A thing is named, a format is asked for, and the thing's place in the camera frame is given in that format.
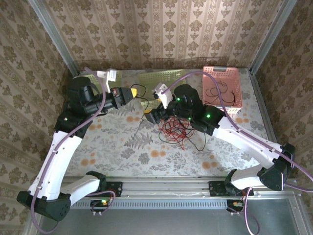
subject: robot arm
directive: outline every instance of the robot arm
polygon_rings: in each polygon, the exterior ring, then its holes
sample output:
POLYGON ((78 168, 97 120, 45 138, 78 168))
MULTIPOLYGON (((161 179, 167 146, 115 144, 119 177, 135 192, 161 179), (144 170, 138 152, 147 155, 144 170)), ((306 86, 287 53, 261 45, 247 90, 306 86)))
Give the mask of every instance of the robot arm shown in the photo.
MULTIPOLYGON (((112 88, 106 93, 106 102, 101 110, 103 115, 108 113, 108 109, 120 107, 129 103, 137 94, 136 89, 112 88)), ((63 112, 59 115, 55 125, 55 133, 50 150, 45 162, 37 175, 34 183, 28 191, 21 191, 17 201, 31 207, 31 201, 38 188, 39 180, 44 168, 55 152, 55 146, 72 130, 95 114, 102 102, 102 94, 94 95, 90 79, 84 76, 74 78, 68 87, 68 102, 63 112)), ((106 189, 106 177, 97 172, 90 171, 82 179, 61 188, 61 183, 75 150, 81 143, 85 133, 92 122, 77 130, 73 136, 67 138, 55 152, 42 186, 35 201, 35 212, 49 217, 55 221, 62 220, 69 211, 71 205, 95 191, 106 189)))
POLYGON ((270 142, 256 134, 239 126, 237 130, 226 117, 225 113, 215 106, 203 105, 198 92, 190 85, 180 85, 174 90, 162 94, 167 87, 159 84, 155 89, 155 96, 159 97, 162 104, 157 109, 149 110, 145 116, 151 123, 159 123, 169 117, 178 117, 189 120, 191 126, 197 131, 224 140, 244 152, 251 155, 260 164, 244 170, 232 170, 226 178, 226 190, 236 195, 237 192, 253 186, 262 186, 281 191, 284 183, 291 173, 292 166, 282 159, 274 150, 284 153, 291 159, 294 155, 294 147, 290 144, 281 146, 270 142), (248 138, 242 132, 248 133, 254 139, 248 138), (264 147, 260 142, 272 147, 272 150, 264 147))

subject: red wire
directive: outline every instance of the red wire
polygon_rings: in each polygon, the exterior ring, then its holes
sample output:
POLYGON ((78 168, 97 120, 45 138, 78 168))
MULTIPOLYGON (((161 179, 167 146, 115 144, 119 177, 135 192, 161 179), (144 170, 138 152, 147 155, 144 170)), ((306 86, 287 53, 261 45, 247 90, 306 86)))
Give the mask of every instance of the red wire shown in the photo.
POLYGON ((194 130, 190 131, 186 128, 191 128, 190 123, 188 121, 179 120, 176 117, 169 118, 166 122, 161 123, 161 127, 159 126, 159 130, 165 135, 167 141, 178 143, 183 150, 185 150, 184 140, 187 137, 190 138, 195 132, 194 130))

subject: floral tablecloth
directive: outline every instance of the floral tablecloth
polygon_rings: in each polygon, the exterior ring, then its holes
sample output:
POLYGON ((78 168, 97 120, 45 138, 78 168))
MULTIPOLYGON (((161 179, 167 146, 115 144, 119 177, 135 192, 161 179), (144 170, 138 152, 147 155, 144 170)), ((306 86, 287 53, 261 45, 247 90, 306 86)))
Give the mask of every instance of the floral tablecloth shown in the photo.
MULTIPOLYGON (((138 82, 138 74, 159 70, 122 71, 122 84, 129 87, 138 82)), ((257 135, 267 138, 260 110, 247 69, 239 69, 243 108, 232 115, 239 124, 257 135)), ((187 78, 202 97, 202 76, 187 78)), ((199 152, 185 141, 185 151, 178 144, 167 144, 158 138, 158 126, 143 120, 139 99, 125 107, 112 109, 98 117, 89 127, 85 138, 75 151, 67 169, 67 176, 85 175, 95 170, 107 176, 225 176, 234 168, 243 169, 257 161, 222 140, 206 136, 205 150, 199 152)), ((204 134, 195 133, 192 140, 200 149, 204 134)))

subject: gray metal floor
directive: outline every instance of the gray metal floor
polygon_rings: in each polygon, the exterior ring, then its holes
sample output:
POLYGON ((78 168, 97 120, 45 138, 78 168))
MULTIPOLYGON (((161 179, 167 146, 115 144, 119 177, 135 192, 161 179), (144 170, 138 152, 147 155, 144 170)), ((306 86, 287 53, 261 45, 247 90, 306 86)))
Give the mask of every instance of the gray metal floor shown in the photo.
MULTIPOLYGON (((299 234, 287 199, 250 200, 249 213, 258 219, 260 235, 299 234)), ((45 218, 44 229, 55 222, 45 218)), ((251 229, 256 225, 250 219, 251 229)), ((109 210, 92 216, 89 210, 71 210, 53 235, 248 235, 244 215, 226 210, 109 210)))

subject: pink basket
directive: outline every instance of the pink basket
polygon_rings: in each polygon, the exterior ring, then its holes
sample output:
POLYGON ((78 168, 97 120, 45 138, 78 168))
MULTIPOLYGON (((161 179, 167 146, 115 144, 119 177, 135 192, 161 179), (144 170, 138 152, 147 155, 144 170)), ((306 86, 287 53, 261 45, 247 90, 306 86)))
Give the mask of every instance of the pink basket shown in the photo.
MULTIPOLYGON (((203 71, 215 78, 222 93, 224 105, 229 114, 236 114, 243 107, 240 77, 237 68, 204 66, 203 71)), ((211 78, 203 76, 203 103, 222 109, 216 86, 211 78)))

